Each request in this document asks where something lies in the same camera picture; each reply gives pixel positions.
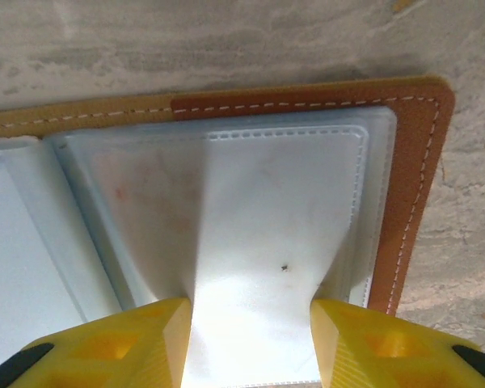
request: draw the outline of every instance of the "gray concrete surface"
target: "gray concrete surface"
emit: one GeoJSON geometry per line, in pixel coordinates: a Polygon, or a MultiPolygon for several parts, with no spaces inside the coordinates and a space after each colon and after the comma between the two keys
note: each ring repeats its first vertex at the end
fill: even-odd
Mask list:
{"type": "Polygon", "coordinates": [[[0,0],[0,109],[439,74],[458,103],[399,307],[485,350],[485,0],[0,0]]]}

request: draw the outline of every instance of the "stitched seam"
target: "stitched seam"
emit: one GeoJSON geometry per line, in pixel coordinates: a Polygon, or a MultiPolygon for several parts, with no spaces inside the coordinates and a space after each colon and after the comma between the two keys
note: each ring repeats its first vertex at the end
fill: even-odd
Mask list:
{"type": "Polygon", "coordinates": [[[206,107],[206,108],[189,108],[189,109],[174,109],[174,110],[172,110],[171,108],[148,108],[148,109],[139,109],[139,110],[132,109],[128,111],[98,112],[98,113],[91,113],[91,114],[82,114],[77,116],[53,117],[50,119],[39,119],[39,120],[33,120],[33,121],[23,121],[19,123],[0,124],[0,128],[11,128],[19,125],[42,124],[42,123],[47,124],[47,123],[52,123],[56,121],[66,121],[66,120],[75,120],[75,119],[84,119],[84,118],[97,118],[97,117],[110,117],[110,116],[130,115],[130,114],[148,114],[148,113],[150,114],[150,113],[160,113],[160,112],[173,112],[175,114],[180,114],[185,112],[200,112],[200,111],[211,112],[211,111],[215,111],[216,109],[223,112],[230,109],[237,110],[237,109],[244,109],[244,108],[250,108],[250,109],[273,108],[275,106],[277,107],[292,106],[292,107],[300,107],[300,108],[324,108],[324,107],[338,107],[338,106],[349,107],[349,106],[360,106],[366,103],[387,103],[387,102],[393,102],[393,101],[411,101],[411,100],[421,101],[421,102],[426,101],[426,102],[433,103],[435,106],[436,112],[435,112],[435,116],[433,117],[431,130],[429,132],[429,138],[428,138],[428,143],[426,144],[426,151],[424,154],[424,158],[422,159],[422,164],[420,166],[419,189],[416,193],[414,201],[411,204],[410,215],[407,220],[407,224],[404,228],[403,237],[401,238],[401,245],[399,248],[397,264],[395,267],[394,280],[391,286],[390,296],[388,298],[388,306],[386,307],[386,313],[389,314],[392,310],[391,308],[393,305],[394,293],[397,288],[397,284],[399,282],[399,272],[400,272],[401,264],[403,263],[403,259],[404,259],[404,249],[406,247],[407,234],[411,227],[411,223],[413,222],[413,217],[415,215],[415,211],[417,209],[417,205],[420,200],[420,193],[424,188],[426,161],[428,159],[429,152],[431,150],[433,134],[435,133],[435,129],[437,126],[437,119],[438,119],[438,116],[440,115],[440,104],[434,98],[407,95],[403,97],[388,97],[388,98],[382,98],[382,99],[359,100],[359,101],[343,101],[343,102],[328,101],[325,103],[281,102],[281,103],[254,103],[254,104],[248,104],[248,105],[234,105],[234,106],[224,105],[220,107],[212,106],[212,107],[206,107]]]}

